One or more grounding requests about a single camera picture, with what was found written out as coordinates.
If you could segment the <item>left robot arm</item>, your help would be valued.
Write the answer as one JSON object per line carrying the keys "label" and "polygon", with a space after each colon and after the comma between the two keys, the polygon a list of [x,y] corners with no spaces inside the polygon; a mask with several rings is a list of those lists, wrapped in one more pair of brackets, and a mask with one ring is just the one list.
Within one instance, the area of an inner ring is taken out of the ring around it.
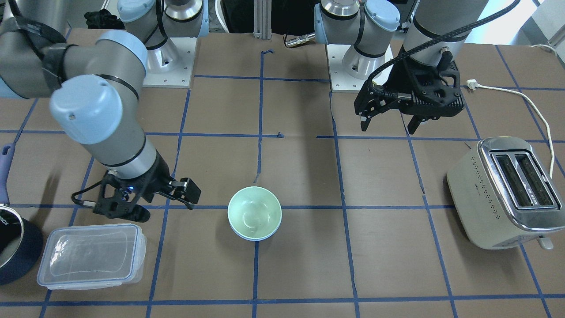
{"label": "left robot arm", "polygon": [[344,65],[364,82],[354,101],[366,131],[379,114],[412,115],[408,133],[420,123],[458,115],[466,107],[455,57],[479,20],[486,0],[421,0],[397,56],[386,61],[401,12],[389,0],[322,0],[313,8],[318,43],[348,45]]}

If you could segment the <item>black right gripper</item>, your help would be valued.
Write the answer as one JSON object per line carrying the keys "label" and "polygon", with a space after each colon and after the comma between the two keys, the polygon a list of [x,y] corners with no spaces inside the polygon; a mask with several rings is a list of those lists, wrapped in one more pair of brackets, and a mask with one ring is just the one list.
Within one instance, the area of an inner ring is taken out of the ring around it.
{"label": "black right gripper", "polygon": [[153,203],[158,197],[184,204],[189,210],[198,204],[202,191],[190,178],[172,180],[160,153],[147,172],[133,179],[105,173],[93,212],[108,219],[147,222],[150,212],[138,204],[140,198]]}

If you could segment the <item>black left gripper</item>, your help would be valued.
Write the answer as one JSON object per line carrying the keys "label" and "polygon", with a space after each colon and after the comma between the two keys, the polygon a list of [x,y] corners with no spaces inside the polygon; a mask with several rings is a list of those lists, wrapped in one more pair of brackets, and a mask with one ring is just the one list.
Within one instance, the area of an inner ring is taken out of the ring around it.
{"label": "black left gripper", "polygon": [[452,53],[442,53],[437,66],[426,66],[411,58],[396,63],[390,71],[387,89],[367,79],[354,101],[363,132],[378,114],[398,109],[413,115],[407,132],[436,117],[453,117],[466,106],[460,88],[460,72]]}

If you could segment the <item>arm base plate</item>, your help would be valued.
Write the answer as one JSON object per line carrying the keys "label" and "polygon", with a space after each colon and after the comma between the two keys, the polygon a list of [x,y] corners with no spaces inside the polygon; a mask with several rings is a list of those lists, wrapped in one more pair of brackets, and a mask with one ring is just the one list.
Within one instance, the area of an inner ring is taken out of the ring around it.
{"label": "arm base plate", "polygon": [[160,48],[149,50],[144,88],[190,88],[197,38],[169,38]]}
{"label": "arm base plate", "polygon": [[383,56],[362,56],[353,45],[327,45],[331,90],[334,93],[357,93],[369,75],[393,58],[389,45]]}

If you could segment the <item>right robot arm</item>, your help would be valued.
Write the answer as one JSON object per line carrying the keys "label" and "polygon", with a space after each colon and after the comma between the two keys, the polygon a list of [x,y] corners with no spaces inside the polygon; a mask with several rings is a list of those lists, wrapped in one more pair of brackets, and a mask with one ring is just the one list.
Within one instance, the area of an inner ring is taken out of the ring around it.
{"label": "right robot arm", "polygon": [[1,97],[49,98],[63,131],[106,168],[96,201],[73,203],[109,219],[146,222],[159,194],[192,209],[200,188],[175,180],[136,119],[149,55],[171,38],[208,34],[205,0],[120,0],[125,30],[92,46],[67,42],[66,0],[7,0],[1,22]]}

